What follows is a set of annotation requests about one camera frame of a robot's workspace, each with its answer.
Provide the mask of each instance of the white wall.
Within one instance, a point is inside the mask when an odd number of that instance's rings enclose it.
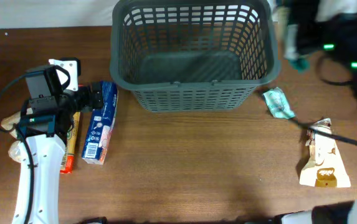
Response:
[[[110,26],[117,2],[118,0],[0,0],[0,29]]]

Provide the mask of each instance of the yellow stick package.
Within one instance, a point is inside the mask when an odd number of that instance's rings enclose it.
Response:
[[[71,131],[67,133],[67,142],[65,155],[62,159],[62,164],[60,165],[61,174],[70,174],[73,170],[74,161],[74,149],[77,140],[77,133],[79,130],[80,112],[76,112],[73,115],[74,127]]]

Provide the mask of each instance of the gray plastic basket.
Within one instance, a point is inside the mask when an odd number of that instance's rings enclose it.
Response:
[[[153,112],[238,107],[280,71],[265,0],[121,0],[110,73]]]

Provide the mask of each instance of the blue box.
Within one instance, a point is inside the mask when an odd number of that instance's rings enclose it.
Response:
[[[81,157],[89,164],[102,165],[115,124],[118,92],[116,84],[101,82],[103,108],[93,110]]]

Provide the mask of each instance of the barcode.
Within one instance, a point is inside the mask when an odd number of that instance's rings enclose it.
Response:
[[[65,154],[64,154],[64,156],[62,158],[62,163],[60,165],[60,168],[63,169],[63,170],[65,169],[65,166],[66,166],[66,160],[67,160],[67,147],[65,149]]]
[[[85,151],[84,157],[86,158],[95,158],[97,155],[98,144],[89,142],[87,144],[87,150]]]

